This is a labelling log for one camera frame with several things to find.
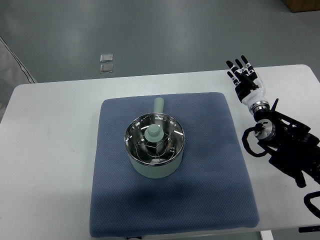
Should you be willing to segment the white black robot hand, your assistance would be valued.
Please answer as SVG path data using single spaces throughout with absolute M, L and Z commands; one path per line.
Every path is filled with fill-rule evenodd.
M 269 109 L 270 105 L 265 98 L 266 90 L 261 78 L 244 55 L 240 58 L 243 64 L 239 59 L 235 60 L 235 64 L 230 60 L 226 61 L 229 67 L 227 75 L 235 86 L 234 90 L 239 101 L 247 106 L 252 115 L 258 110 Z

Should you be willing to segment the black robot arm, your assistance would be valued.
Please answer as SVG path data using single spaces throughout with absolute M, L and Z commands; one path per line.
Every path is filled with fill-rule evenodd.
M 256 158 L 270 155 L 269 163 L 295 180 L 299 188 L 306 187 L 304 174 L 316 183 L 320 181 L 320 140 L 310 133 L 310 127 L 276 111 L 266 101 L 250 108 L 256 122 L 242 135 L 242 143 Z

